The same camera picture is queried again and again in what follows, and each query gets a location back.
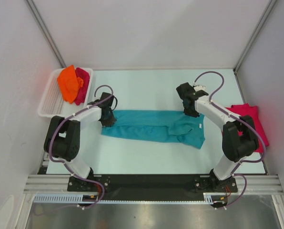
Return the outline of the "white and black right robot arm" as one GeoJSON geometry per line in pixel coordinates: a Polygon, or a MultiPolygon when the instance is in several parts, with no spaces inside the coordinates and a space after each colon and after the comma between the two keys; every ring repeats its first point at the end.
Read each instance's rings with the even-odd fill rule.
{"type": "Polygon", "coordinates": [[[191,117],[204,115],[222,132],[223,156],[210,171],[209,185],[221,191],[242,160],[259,148],[259,140],[253,119],[240,116],[215,103],[202,85],[183,83],[176,91],[183,102],[184,114],[191,117]]]}

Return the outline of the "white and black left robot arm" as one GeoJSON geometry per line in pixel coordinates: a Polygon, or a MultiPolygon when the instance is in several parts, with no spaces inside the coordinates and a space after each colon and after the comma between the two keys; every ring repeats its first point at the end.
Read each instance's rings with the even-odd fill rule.
{"type": "Polygon", "coordinates": [[[44,142],[44,151],[54,163],[63,164],[75,177],[80,177],[78,185],[83,190],[91,190],[95,185],[92,168],[79,156],[81,130],[92,123],[101,127],[112,127],[116,122],[112,105],[118,100],[113,94],[103,92],[100,99],[90,102],[86,108],[69,117],[54,116],[44,142]]]}

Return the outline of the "white perforated plastic basket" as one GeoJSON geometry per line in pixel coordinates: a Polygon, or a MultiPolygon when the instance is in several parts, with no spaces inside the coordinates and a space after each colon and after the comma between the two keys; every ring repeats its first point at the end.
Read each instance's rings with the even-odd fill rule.
{"type": "Polygon", "coordinates": [[[57,82],[57,78],[62,72],[62,70],[63,68],[56,69],[50,74],[50,77],[48,79],[44,93],[41,98],[41,102],[38,107],[38,115],[40,117],[52,118],[56,115],[68,117],[69,115],[76,113],[77,111],[87,106],[93,78],[93,69],[83,68],[83,70],[89,74],[90,81],[88,84],[85,100],[80,105],[76,105],[75,102],[70,104],[69,102],[64,101],[57,82]]]}

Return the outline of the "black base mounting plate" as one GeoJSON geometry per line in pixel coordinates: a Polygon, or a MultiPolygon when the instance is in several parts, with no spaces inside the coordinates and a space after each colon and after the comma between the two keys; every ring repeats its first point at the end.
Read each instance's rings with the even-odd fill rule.
{"type": "Polygon", "coordinates": [[[188,199],[198,193],[237,193],[238,188],[234,178],[222,185],[213,186],[209,175],[201,174],[157,174],[157,175],[94,175],[92,179],[98,184],[82,181],[78,178],[69,179],[69,192],[95,192],[100,185],[104,186],[104,197],[111,198],[129,196],[147,199],[175,200],[188,199]]]}

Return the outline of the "folded crimson t shirt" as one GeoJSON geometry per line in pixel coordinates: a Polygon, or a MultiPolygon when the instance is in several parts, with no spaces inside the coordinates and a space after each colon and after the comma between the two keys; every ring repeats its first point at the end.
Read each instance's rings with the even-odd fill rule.
{"type": "Polygon", "coordinates": [[[258,106],[250,106],[248,103],[234,104],[234,105],[231,105],[230,107],[226,107],[226,109],[228,109],[229,111],[233,113],[238,114],[239,116],[249,115],[253,119],[255,130],[262,138],[265,147],[269,146],[269,141],[267,139],[263,126],[259,120],[258,106]]]}

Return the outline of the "orange t shirt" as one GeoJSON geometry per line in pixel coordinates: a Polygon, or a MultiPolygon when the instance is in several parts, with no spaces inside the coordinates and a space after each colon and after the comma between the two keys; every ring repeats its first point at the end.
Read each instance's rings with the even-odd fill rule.
{"type": "Polygon", "coordinates": [[[72,104],[76,99],[80,88],[74,65],[70,65],[63,69],[57,78],[57,82],[63,100],[72,104]]]}

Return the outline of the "teal t shirt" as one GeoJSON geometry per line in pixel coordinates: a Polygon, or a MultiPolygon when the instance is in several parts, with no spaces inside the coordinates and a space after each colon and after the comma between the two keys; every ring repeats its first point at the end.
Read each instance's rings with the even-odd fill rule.
{"type": "Polygon", "coordinates": [[[117,110],[112,127],[103,127],[101,134],[109,137],[182,143],[201,149],[204,141],[204,116],[191,117],[182,111],[117,110]]]}

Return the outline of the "crimson t shirt in basket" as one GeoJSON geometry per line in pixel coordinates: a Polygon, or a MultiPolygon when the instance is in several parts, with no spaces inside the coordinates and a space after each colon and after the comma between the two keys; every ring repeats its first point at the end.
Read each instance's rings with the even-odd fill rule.
{"type": "Polygon", "coordinates": [[[75,73],[76,73],[80,88],[79,88],[77,97],[74,100],[74,102],[76,105],[80,105],[81,103],[84,103],[85,98],[86,98],[86,94],[87,94],[88,86],[90,82],[90,74],[82,68],[76,68],[75,73]]]}

